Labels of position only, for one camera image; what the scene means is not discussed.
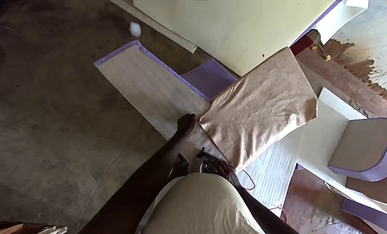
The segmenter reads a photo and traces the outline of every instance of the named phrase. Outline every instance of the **red object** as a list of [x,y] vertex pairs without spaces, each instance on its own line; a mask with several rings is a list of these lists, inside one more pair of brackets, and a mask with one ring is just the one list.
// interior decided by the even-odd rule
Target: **red object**
[[299,40],[297,40],[296,43],[290,47],[290,49],[291,52],[293,52],[293,54],[296,56],[300,52],[309,48],[311,45],[313,45],[313,41],[308,36],[304,35]]

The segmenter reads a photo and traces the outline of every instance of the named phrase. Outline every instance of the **person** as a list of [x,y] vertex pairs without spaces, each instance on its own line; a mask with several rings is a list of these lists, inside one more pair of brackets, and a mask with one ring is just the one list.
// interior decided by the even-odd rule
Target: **person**
[[[154,210],[141,230],[149,233],[297,234],[245,190],[234,169],[212,161],[216,174],[178,177],[174,165],[181,147],[198,127],[198,117],[178,120],[175,135],[140,166],[80,234],[134,234],[149,206]],[[186,163],[180,168],[186,169]]]

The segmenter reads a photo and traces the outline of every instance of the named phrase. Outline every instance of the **purple foam edge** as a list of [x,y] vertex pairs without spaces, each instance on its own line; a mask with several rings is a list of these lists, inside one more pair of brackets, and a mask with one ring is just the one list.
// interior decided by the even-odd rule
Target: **purple foam edge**
[[[374,119],[387,120],[387,118],[385,117],[378,117]],[[357,178],[357,179],[370,181],[370,182],[382,180],[387,177],[387,147],[385,148],[385,152],[382,154],[378,162],[368,169],[365,169],[362,171],[356,171],[356,170],[343,169],[340,167],[334,167],[329,165],[328,167],[335,173],[349,176],[352,178]]]
[[341,210],[367,220],[387,231],[387,214],[345,198]]
[[301,37],[303,37],[309,30],[313,28],[326,14],[328,14],[333,8],[335,8],[342,0],[335,0],[291,45],[296,43]]
[[97,60],[96,62],[94,62],[94,66],[96,67],[99,67],[101,64],[103,64],[104,62],[110,60],[111,58],[113,58],[114,56],[118,55],[119,53],[123,52],[124,50],[130,48],[131,46],[133,45],[136,45],[137,48],[142,51],[144,54],[146,54],[147,56],[149,56],[151,59],[153,59],[153,61],[155,61],[157,64],[159,64],[161,67],[163,67],[164,69],[166,69],[166,71],[168,71],[170,74],[172,74],[174,77],[176,77],[178,80],[180,80],[184,85],[186,85],[187,87],[189,87],[192,91],[194,91],[196,94],[198,94],[201,98],[203,98],[204,100],[206,100],[207,102],[211,103],[211,99],[209,99],[207,96],[205,96],[201,91],[199,91],[197,88],[195,88],[193,85],[191,85],[189,82],[187,82],[183,77],[179,76],[179,74],[177,74],[175,71],[173,71],[169,66],[167,66],[164,62],[162,62],[160,59],[158,59],[156,56],[154,56],[152,53],[150,53],[150,51],[148,51],[146,48],[144,48],[143,45],[140,44],[139,40],[134,40],[134,41],[131,41],[123,46],[121,46],[120,48],[118,48],[117,50],[109,53],[107,56]]

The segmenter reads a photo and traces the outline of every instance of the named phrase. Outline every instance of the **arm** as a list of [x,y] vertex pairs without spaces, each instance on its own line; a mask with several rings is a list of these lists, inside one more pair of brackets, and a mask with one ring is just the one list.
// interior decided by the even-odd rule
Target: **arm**
[[261,229],[267,234],[287,233],[299,234],[291,226],[281,220],[277,215],[267,209],[263,204],[257,201],[243,187],[236,187],[238,193],[243,198],[249,211],[253,215],[255,221],[260,225]]
[[214,161],[214,167],[218,175],[226,178],[237,189],[238,193],[244,200],[255,221],[260,225],[266,234],[299,234],[291,226],[277,217],[273,212],[267,209],[263,204],[257,201],[251,194],[245,190],[235,174],[235,170],[228,164]]
[[180,148],[198,125],[195,114],[178,120],[175,135],[139,167],[79,234],[134,234],[151,203],[166,185]]

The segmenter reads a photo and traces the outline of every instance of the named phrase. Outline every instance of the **wooden plank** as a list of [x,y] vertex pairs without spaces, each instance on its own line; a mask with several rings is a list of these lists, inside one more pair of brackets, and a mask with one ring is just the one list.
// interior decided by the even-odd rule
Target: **wooden plank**
[[189,40],[181,37],[180,35],[174,33],[172,30],[169,30],[165,26],[159,24],[154,19],[150,18],[148,15],[144,14],[138,8],[133,5],[133,0],[110,0],[113,3],[117,4],[119,7],[123,8],[128,13],[134,15],[137,19],[143,21],[145,24],[154,28],[159,33],[167,36],[170,40],[173,40],[187,51],[194,53],[197,46]]
[[336,92],[340,98],[344,97],[342,94],[345,94],[346,97],[343,100],[346,102],[353,100],[371,111],[373,116],[369,117],[387,117],[387,101],[335,61],[325,61],[317,52],[310,49],[302,51],[296,58],[301,64],[334,86],[335,88],[331,90],[333,93],[337,89],[340,90]]

